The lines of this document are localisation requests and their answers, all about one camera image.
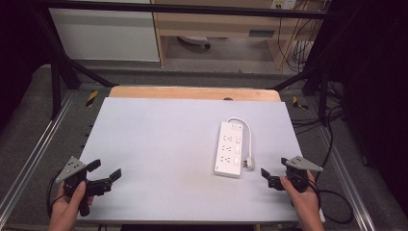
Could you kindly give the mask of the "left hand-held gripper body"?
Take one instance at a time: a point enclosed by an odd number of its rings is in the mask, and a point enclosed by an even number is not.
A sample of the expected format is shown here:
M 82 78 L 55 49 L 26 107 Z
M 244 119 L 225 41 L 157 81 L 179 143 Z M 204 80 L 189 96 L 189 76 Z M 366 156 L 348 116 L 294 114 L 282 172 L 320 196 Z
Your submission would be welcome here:
M 87 165 L 75 157 L 71 157 L 60 174 L 57 176 L 56 182 L 64 182 L 64 195 L 71 197 L 81 182 L 86 183 L 85 196 L 79 205 L 80 215 L 86 217 L 89 215 L 88 198 L 93 196 L 100 196 L 109 192 L 112 189 L 113 183 L 110 178 L 99 180 L 87 179 Z

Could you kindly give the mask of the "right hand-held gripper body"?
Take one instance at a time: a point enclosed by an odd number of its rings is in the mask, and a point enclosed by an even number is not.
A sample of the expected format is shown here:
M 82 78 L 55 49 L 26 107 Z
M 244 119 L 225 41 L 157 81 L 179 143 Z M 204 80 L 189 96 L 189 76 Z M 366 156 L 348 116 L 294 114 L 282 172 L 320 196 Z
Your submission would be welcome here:
M 304 193 L 309 187 L 308 170 L 323 171 L 320 167 L 301 156 L 288 159 L 286 177 L 292 183 L 293 187 L 300 193 Z

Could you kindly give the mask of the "white power strip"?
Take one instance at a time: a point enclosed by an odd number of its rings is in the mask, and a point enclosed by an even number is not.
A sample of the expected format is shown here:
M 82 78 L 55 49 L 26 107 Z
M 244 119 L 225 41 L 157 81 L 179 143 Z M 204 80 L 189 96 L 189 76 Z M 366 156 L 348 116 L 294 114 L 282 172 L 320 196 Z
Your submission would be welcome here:
M 220 124 L 215 174 L 239 178 L 242 172 L 242 125 L 222 122 Z

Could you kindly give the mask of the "person's right hand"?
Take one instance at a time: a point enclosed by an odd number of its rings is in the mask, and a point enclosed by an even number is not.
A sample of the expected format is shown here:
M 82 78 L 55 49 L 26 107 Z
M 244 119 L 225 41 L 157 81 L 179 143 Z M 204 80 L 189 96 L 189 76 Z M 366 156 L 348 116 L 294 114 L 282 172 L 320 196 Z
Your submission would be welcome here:
M 310 226 L 321 223 L 317 194 L 314 191 L 298 192 L 285 176 L 280 177 L 280 182 L 292 200 L 299 222 Z

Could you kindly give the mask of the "person's left hand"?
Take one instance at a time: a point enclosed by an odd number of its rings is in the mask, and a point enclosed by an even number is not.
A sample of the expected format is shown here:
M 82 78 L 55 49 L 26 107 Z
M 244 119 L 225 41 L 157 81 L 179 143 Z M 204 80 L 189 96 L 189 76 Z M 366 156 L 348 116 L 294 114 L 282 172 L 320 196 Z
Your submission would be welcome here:
M 66 197 L 64 195 L 64 184 L 60 184 L 56 195 L 57 200 L 52 206 L 52 214 L 49 225 L 61 223 L 75 226 L 79 205 L 85 196 L 85 192 L 86 183 L 81 182 L 77 186 L 73 195 L 71 197 Z

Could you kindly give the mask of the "white table board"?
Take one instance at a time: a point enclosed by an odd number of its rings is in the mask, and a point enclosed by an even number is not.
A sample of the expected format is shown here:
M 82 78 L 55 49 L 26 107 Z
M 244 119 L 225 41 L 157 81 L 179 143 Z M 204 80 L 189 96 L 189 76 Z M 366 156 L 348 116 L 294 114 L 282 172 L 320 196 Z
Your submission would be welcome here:
M 249 128 L 243 152 L 255 167 L 238 179 L 217 176 L 220 124 Z M 100 160 L 92 179 L 121 169 L 110 192 L 87 217 L 119 223 L 266 223 L 294 221 L 285 192 L 268 186 L 261 169 L 281 175 L 281 158 L 301 151 L 282 102 L 113 98 L 104 100 L 81 159 Z

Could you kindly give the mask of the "wooden table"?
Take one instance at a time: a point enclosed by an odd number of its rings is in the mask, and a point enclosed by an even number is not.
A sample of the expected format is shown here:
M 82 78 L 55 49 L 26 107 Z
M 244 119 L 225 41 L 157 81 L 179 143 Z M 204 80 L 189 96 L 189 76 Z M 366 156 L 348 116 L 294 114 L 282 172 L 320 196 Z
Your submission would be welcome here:
M 206 99 L 235 101 L 280 102 L 276 90 L 254 90 L 242 88 L 194 88 L 194 87 L 153 87 L 116 86 L 110 97 L 122 98 L 164 98 L 164 99 Z

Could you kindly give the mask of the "white cabinet panel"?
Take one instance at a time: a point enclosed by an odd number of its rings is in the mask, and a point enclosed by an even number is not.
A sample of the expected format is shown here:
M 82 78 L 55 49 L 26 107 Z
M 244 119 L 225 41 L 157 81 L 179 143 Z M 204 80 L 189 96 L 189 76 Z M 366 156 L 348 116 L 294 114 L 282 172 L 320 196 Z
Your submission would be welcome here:
M 65 53 L 75 60 L 159 58 L 151 13 L 50 10 Z

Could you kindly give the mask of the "office chair base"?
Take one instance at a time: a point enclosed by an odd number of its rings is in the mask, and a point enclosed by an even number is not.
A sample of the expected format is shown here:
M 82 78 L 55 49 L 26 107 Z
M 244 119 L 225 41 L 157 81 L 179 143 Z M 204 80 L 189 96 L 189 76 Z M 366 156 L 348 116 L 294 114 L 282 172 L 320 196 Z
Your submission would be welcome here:
M 211 48 L 211 44 L 205 37 L 179 37 L 180 40 L 190 43 L 190 44 L 195 44 L 195 45 L 202 45 L 206 49 Z

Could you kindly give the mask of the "light wooden desk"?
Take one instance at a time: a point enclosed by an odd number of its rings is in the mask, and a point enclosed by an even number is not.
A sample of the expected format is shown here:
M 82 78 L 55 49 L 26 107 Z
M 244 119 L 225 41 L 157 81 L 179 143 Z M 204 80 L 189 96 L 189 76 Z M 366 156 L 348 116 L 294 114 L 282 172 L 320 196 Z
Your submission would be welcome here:
M 153 4 L 192 5 L 272 9 L 272 0 L 151 0 Z M 294 11 L 325 12 L 325 0 L 296 0 Z M 207 38 L 256 38 L 267 42 L 269 52 L 280 70 L 289 59 L 296 40 L 312 41 L 319 31 L 317 19 L 276 18 L 258 16 L 209 15 L 186 13 L 154 13 L 157 36 L 207 37 Z

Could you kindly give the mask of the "aluminium rail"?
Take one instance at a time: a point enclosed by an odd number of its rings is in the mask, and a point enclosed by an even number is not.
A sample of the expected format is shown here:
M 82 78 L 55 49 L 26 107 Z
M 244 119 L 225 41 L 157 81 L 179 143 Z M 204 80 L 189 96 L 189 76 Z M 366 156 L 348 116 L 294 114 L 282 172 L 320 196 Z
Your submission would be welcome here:
M 75 95 L 69 90 L 52 118 L 50 95 L 26 94 L 0 133 L 0 226 L 12 214 Z
M 361 195 L 359 194 L 354 181 L 351 178 L 351 174 L 347 170 L 340 152 L 334 143 L 332 136 L 328 127 L 319 127 L 321 137 L 323 138 L 325 144 L 330 149 L 329 160 L 335 169 L 340 184 L 344 190 L 345 197 L 351 205 L 355 220 L 357 221 L 361 231 L 375 231 L 375 225 L 371 219 L 370 213 L 368 212 L 365 203 Z

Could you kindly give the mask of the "white wall socket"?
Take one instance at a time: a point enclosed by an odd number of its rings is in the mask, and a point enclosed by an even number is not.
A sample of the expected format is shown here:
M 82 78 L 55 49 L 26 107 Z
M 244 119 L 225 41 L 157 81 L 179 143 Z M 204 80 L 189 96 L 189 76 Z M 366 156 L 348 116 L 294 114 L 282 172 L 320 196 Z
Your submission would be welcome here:
M 272 0 L 271 8 L 276 10 L 292 10 L 296 0 Z

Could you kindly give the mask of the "black metal frame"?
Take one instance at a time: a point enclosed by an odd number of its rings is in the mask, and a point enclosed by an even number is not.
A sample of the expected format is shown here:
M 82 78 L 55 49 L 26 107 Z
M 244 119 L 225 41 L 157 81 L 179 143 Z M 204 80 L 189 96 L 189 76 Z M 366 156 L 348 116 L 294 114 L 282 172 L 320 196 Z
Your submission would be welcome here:
M 44 13 L 49 8 L 70 9 L 70 10 L 91 10 L 91 11 L 112 11 L 112 12 L 139 12 L 139 13 L 186 13 L 186 14 L 209 14 L 209 15 L 233 15 L 233 16 L 258 16 L 276 18 L 307 18 L 307 19 L 332 19 L 336 18 L 335 13 L 328 12 L 307 12 L 294 10 L 261 10 L 252 8 L 237 7 L 216 7 L 216 6 L 192 6 L 192 5 L 169 5 L 169 4 L 143 4 L 143 3 L 123 3 L 123 2 L 96 2 L 96 1 L 72 1 L 72 0 L 33 0 L 29 2 L 30 10 L 46 37 L 45 44 L 51 49 L 51 66 L 53 80 L 53 117 L 61 109 L 59 77 L 62 76 L 66 85 L 70 89 L 78 89 L 81 86 L 74 70 L 85 74 L 90 79 L 104 87 L 112 88 L 116 83 L 103 79 L 81 64 L 69 58 L 59 42 L 58 34 L 51 29 L 52 22 L 46 20 Z

